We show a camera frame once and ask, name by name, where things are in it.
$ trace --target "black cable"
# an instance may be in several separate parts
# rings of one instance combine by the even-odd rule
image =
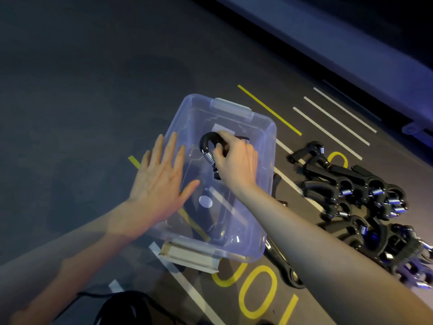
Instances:
[[[109,294],[96,294],[96,293],[90,293],[90,292],[78,292],[77,296],[74,300],[72,300],[71,303],[69,303],[58,315],[54,320],[57,320],[60,316],[62,316],[75,302],[77,302],[80,298],[83,296],[94,298],[94,299],[107,299],[111,298],[115,295],[121,295],[124,293],[136,293],[140,295],[141,297],[144,297],[148,300],[149,305],[152,306],[155,310],[159,311],[163,315],[170,318],[170,320],[173,322],[173,324],[177,324],[178,322],[182,325],[187,325],[182,319],[177,317],[176,315],[173,315],[171,312],[167,311],[164,307],[162,307],[159,303],[157,303],[154,299],[152,299],[149,295],[147,295],[144,292],[135,291],[135,290],[127,290],[124,292],[118,292],[118,293],[109,293]]]

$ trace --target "pile of hand grippers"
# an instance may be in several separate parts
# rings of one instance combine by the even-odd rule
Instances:
[[[324,145],[312,141],[288,156],[296,164],[311,155],[302,169],[307,180],[301,188],[305,197],[325,210],[318,226],[329,233],[346,229],[340,240],[398,276],[404,285],[432,289],[433,270],[426,265],[433,264],[433,246],[411,226],[384,223],[408,210],[404,190],[359,165],[347,169],[331,164],[324,153]],[[353,215],[353,206],[365,206],[366,217]]]

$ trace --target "person's left hand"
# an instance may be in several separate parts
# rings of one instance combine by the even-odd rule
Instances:
[[[122,227],[128,235],[139,237],[153,225],[166,220],[184,205],[200,184],[199,180],[193,180],[180,192],[185,146],[180,147],[171,166],[176,140],[177,135],[173,133],[162,159],[163,135],[159,135],[153,150],[144,154],[129,199],[124,203],[127,211]]]

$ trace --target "clear plastic storage bin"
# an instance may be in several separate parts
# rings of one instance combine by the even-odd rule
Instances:
[[[203,134],[226,130],[246,136],[258,151],[257,185],[271,194],[276,126],[269,117],[221,99],[187,96],[165,135],[177,132],[176,151],[186,147],[181,189],[194,179],[200,185],[178,213],[156,224],[150,234],[211,257],[253,262],[261,257],[266,234],[253,215],[221,180],[199,150]]]

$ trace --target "gray floor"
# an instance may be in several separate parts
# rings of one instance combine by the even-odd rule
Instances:
[[[361,164],[387,182],[402,186],[410,212],[399,218],[419,236],[433,232],[433,169],[408,142],[379,121],[305,76],[191,0],[5,0],[0,24],[0,101],[3,169],[0,178],[0,264],[53,240],[109,211],[129,193],[139,158],[165,133],[184,96],[200,93],[246,105],[269,115],[278,139],[292,150],[320,140],[327,154],[338,151],[349,166]],[[242,92],[241,84],[302,132],[283,122]],[[314,87],[378,130],[365,128],[322,97]],[[365,145],[310,103],[370,142]],[[360,154],[359,161],[306,121],[297,107]],[[275,166],[291,180],[301,177],[277,147]],[[313,223],[318,212],[286,183],[277,197]],[[95,277],[101,291],[117,279],[123,288],[149,292],[191,324],[207,317],[148,249],[143,237],[127,247]],[[266,258],[248,265],[230,287],[208,274],[187,269],[185,277],[225,324],[256,324],[239,308],[246,276]],[[223,261],[225,279],[239,264]],[[294,290],[278,277],[276,295],[260,319],[279,323],[291,297],[299,297],[290,324],[332,324],[307,290]],[[248,290],[246,307],[257,309],[270,279],[260,274]],[[433,307],[433,295],[417,290]],[[102,301],[82,300],[59,324],[90,324]],[[158,324],[169,323],[161,318]]]

